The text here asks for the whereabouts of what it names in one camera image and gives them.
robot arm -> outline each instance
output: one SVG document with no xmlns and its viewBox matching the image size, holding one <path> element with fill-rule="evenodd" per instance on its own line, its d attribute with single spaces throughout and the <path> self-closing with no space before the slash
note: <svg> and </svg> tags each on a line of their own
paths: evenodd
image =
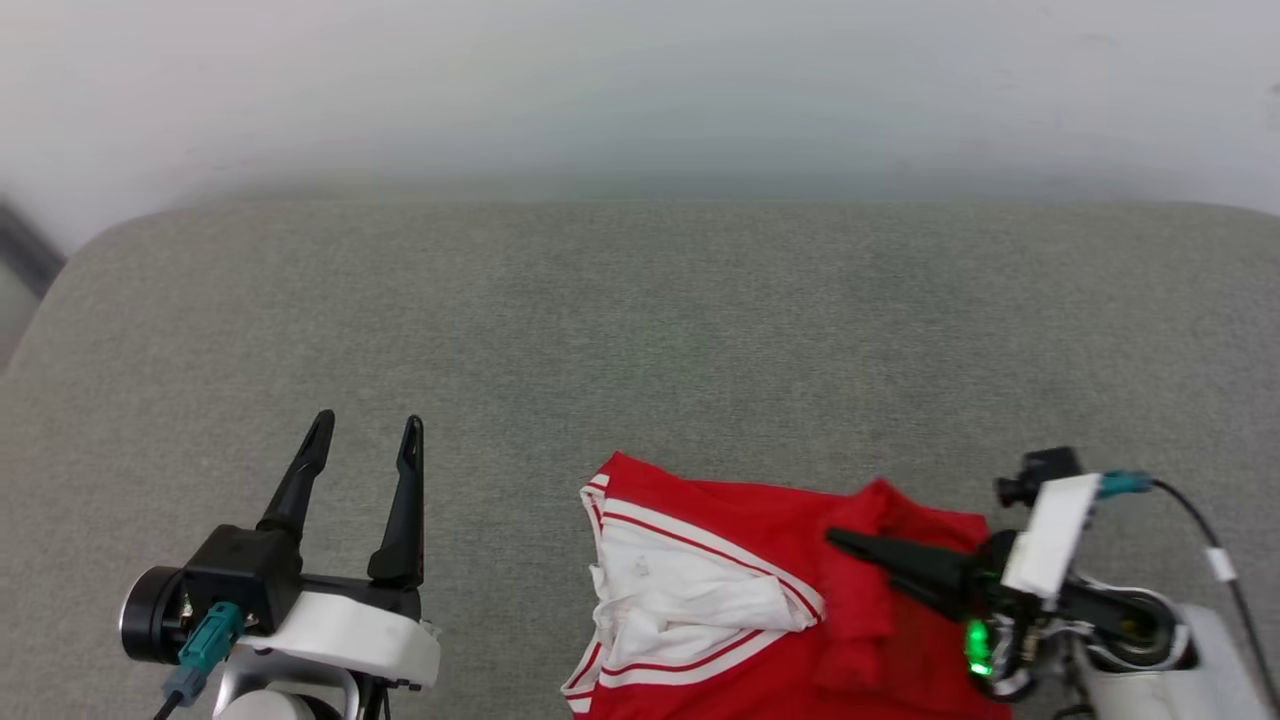
<svg viewBox="0 0 1280 720">
<path fill-rule="evenodd" d="M 302 573 L 300 543 L 334 414 L 320 413 L 253 529 L 219 525 L 182 568 L 152 568 L 129 591 L 120 639 L 133 660 L 178 665 L 166 702 L 189 706 L 227 660 L 214 715 L 376 716 L 388 689 L 435 684 L 440 646 L 422 623 L 422 421 L 411 416 L 399 482 L 369 579 Z M 269 689 L 275 682 L 338 688 L 343 707 Z"/>
<path fill-rule="evenodd" d="M 1092 711 L 1100 720 L 1265 720 L 1267 710 L 1215 612 L 1073 568 L 1094 502 L 1157 483 L 1142 473 L 1085 474 L 1070 448 L 1053 448 L 1027 455 L 1016 479 L 996 482 L 1006 507 L 1032 506 L 1027 529 L 996 533 L 973 555 L 840 528 L 827 539 L 964 623 L 957 662 L 992 700 L 1018 702 L 1056 675 L 1080 694 L 1062 717 Z"/>
</svg>

folded clothing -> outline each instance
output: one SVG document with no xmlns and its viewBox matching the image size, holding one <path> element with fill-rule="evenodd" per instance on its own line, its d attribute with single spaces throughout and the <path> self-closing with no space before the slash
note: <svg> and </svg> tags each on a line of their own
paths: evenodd
<svg viewBox="0 0 1280 720">
<path fill-rule="evenodd" d="M 581 491 L 595 634 L 561 688 L 576 717 L 1006 720 L 959 625 L 892 592 L 827 528 L 974 550 L 982 516 L 884 480 L 852 496 L 684 480 L 614 455 Z"/>
</svg>

teal cable connector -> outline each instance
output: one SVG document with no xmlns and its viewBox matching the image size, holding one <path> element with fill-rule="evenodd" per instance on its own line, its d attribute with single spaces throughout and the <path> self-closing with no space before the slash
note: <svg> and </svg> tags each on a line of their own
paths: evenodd
<svg viewBox="0 0 1280 720">
<path fill-rule="evenodd" d="M 187 639 L 178 653 L 178 667 L 164 683 L 164 694 L 173 698 L 178 693 L 177 705 L 189 707 L 205 691 L 205 683 L 214 667 L 232 652 L 232 646 L 244 634 L 244 618 L 239 607 L 232 602 L 214 605 L 196 632 Z"/>
<path fill-rule="evenodd" d="M 1098 500 L 1130 492 L 1147 492 L 1155 482 L 1156 478 L 1142 470 L 1112 470 L 1103 473 L 1102 483 L 1098 486 Z"/>
</svg>

gray fabric surface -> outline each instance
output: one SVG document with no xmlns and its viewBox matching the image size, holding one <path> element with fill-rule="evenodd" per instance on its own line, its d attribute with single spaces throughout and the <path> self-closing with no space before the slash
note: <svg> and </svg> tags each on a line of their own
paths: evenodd
<svg viewBox="0 0 1280 720">
<path fill-rule="evenodd" d="M 394 696 L 401 719 L 567 715 L 593 605 L 576 491 L 614 450 L 836 492 L 883 473 L 1009 527 L 1024 516 L 996 511 L 991 478 L 1073 443 L 1194 496 L 1280 648 L 1277 281 L 1280 219 L 1192 205 L 284 204 L 128 223 L 70 261 L 0 384 L 0 707 L 150 716 L 165 669 L 124 659 L 125 589 L 255 521 L 323 407 L 338 429 L 310 571 L 362 571 L 401 425 L 426 421 L 422 596 L 444 665 L 434 697 Z M 1236 623 L 1164 497 L 1108 502 L 1083 555 Z"/>
</svg>

red shirt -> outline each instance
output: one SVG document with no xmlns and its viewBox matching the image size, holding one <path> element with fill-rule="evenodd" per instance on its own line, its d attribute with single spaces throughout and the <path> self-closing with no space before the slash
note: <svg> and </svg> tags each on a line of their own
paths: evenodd
<svg viewBox="0 0 1280 720">
<path fill-rule="evenodd" d="M 879 479 L 852 496 L 836 496 L 682 480 L 625 455 L 614 455 L 600 468 L 582 488 L 582 501 L 600 553 L 593 569 L 602 593 L 596 615 L 608 619 L 598 618 L 603 625 L 562 688 L 576 717 L 1011 716 L 1007 706 L 991 702 L 969 683 L 959 625 L 891 591 L 883 570 L 824 539 L 827 528 L 837 525 L 972 551 L 988 534 L 982 516 L 922 507 Z M 652 557 L 655 573 L 668 571 L 658 565 L 658 555 L 675 557 L 668 562 L 675 562 L 672 577 L 680 578 L 669 583 L 676 594 L 701 587 L 696 573 L 707 569 L 718 578 L 755 578 L 742 587 L 773 584 L 769 578 L 776 578 L 778 603 L 785 600 L 791 610 L 790 619 L 782 612 L 778 621 L 795 625 L 778 629 L 749 623 L 700 633 L 684 621 L 659 623 L 653 638 L 672 630 L 672 637 L 687 634 L 692 641 L 667 642 L 649 655 L 626 655 L 626 643 L 614 637 L 618 628 L 640 623 L 637 618 L 648 621 L 654 612 L 630 610 L 614 618 L 605 611 L 612 606 L 604 600 L 618 587 L 609 578 L 618 559 L 609 553 L 621 555 L 620 542 L 648 547 L 648 555 L 644 547 L 626 547 L 631 552 L 626 561 Z M 687 565 L 680 561 L 685 555 Z"/>
</svg>

